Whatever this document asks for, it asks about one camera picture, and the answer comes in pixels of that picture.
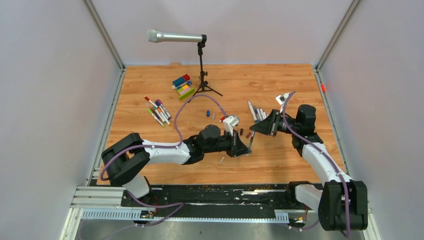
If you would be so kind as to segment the translucent blue pen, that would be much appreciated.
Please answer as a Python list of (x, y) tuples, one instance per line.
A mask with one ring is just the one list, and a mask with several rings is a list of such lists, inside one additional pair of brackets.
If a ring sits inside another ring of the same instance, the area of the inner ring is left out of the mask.
[(255, 105), (253, 106), (253, 109), (254, 109), (257, 121), (260, 122), (261, 121), (261, 115), (259, 113), (259, 110), (257, 109), (257, 107)]

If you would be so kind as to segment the white marker blue end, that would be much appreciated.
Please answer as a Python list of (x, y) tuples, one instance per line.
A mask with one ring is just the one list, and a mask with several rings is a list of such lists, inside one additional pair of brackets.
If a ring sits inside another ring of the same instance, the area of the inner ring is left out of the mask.
[(256, 113), (254, 111), (253, 105), (249, 100), (247, 100), (247, 104), (248, 104), (249, 110), (251, 112), (252, 118), (253, 118), (254, 122), (256, 122), (258, 119), (257, 119)]

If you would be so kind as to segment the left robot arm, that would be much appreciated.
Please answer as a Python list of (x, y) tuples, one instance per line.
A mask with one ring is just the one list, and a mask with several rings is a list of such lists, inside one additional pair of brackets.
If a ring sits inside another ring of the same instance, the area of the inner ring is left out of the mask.
[(101, 159), (104, 169), (100, 178), (113, 187), (123, 187), (140, 206), (153, 201), (150, 183), (140, 171), (147, 165), (172, 163), (192, 165), (203, 160), (205, 154), (225, 152), (236, 158), (250, 154), (236, 130), (221, 132), (216, 125), (207, 125), (197, 135), (182, 142), (152, 142), (142, 139), (138, 133), (130, 133), (104, 150)]

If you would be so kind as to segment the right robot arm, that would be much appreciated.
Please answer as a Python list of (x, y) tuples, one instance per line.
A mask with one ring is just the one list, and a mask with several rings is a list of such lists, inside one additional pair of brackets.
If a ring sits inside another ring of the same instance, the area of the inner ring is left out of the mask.
[(251, 131), (267, 136), (290, 134), (292, 145), (317, 174), (323, 189), (307, 182), (290, 182), (285, 195), (292, 209), (306, 205), (318, 214), (325, 231), (362, 231), (368, 227), (368, 189), (363, 181), (353, 180), (331, 158), (323, 140), (315, 131), (316, 108), (301, 104), (295, 117), (273, 109)]

